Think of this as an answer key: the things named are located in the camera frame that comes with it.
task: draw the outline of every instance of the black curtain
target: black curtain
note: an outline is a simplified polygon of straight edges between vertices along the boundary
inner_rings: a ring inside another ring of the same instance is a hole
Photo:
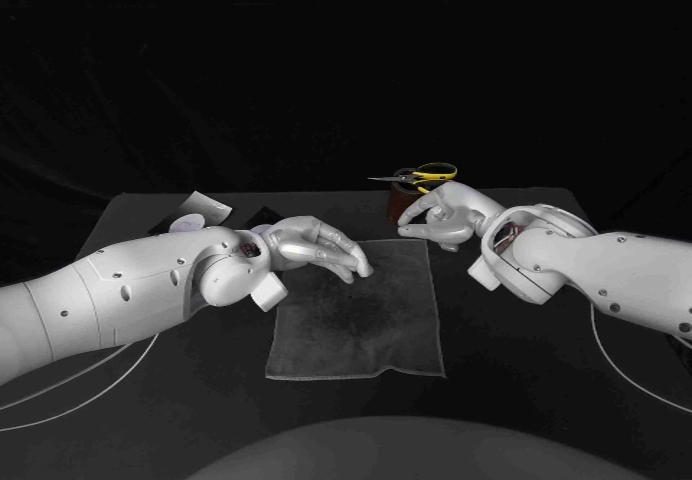
[[[642,196],[689,178],[674,26],[450,2],[0,15],[3,283],[72,261],[123,192],[387,189],[367,177],[430,161],[478,188],[568,188],[602,230],[692,240]]]

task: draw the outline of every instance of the cloth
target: cloth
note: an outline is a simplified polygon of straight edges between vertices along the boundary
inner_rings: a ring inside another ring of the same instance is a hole
[[[427,243],[359,245],[375,273],[354,284],[313,265],[284,272],[270,379],[372,378],[387,369],[446,376]]]

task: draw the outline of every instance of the table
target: table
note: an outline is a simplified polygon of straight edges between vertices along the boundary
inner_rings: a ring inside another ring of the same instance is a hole
[[[560,188],[482,190],[508,208],[547,203],[587,219]],[[352,239],[398,238],[385,220],[387,191],[222,193],[234,207],[224,223],[240,227],[263,206],[284,217],[315,215]],[[80,257],[146,236],[186,194],[119,195]],[[247,297],[205,308],[162,333],[126,380],[87,407],[35,427],[0,433],[3,478],[183,479],[253,442],[339,418],[423,415],[511,428],[599,455],[652,478],[681,478],[692,415],[642,393],[607,364],[594,342],[590,303],[564,288],[542,305],[501,287],[491,292],[467,275],[479,239],[457,253],[430,244],[447,379],[387,371],[375,379],[289,382],[264,378],[276,310]],[[674,387],[692,380],[662,334],[599,315],[604,341],[632,335],[629,354],[666,368]],[[139,342],[101,368],[28,402],[3,426],[36,421],[98,393],[137,360]],[[91,352],[61,360],[0,389],[0,403],[62,379],[104,358]]]

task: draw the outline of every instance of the scissors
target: scissors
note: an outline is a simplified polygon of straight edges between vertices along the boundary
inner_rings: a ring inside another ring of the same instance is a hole
[[[384,182],[400,182],[400,183],[410,183],[418,188],[418,191],[423,193],[430,193],[421,184],[427,182],[433,182],[427,184],[429,187],[437,187],[443,182],[450,181],[457,176],[457,167],[450,163],[427,163],[421,165],[418,169],[413,169],[414,171],[408,175],[397,175],[395,177],[369,177],[369,180],[382,180]]]

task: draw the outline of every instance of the pen holder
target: pen holder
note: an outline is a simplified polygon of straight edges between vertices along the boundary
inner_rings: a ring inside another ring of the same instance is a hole
[[[413,172],[411,169],[400,169],[394,173],[397,175],[407,175]],[[393,182],[393,187],[390,190],[390,203],[387,205],[387,219],[391,224],[397,225],[400,221],[401,214],[408,206],[418,200],[423,196],[423,193],[418,191],[418,188],[408,183]]]

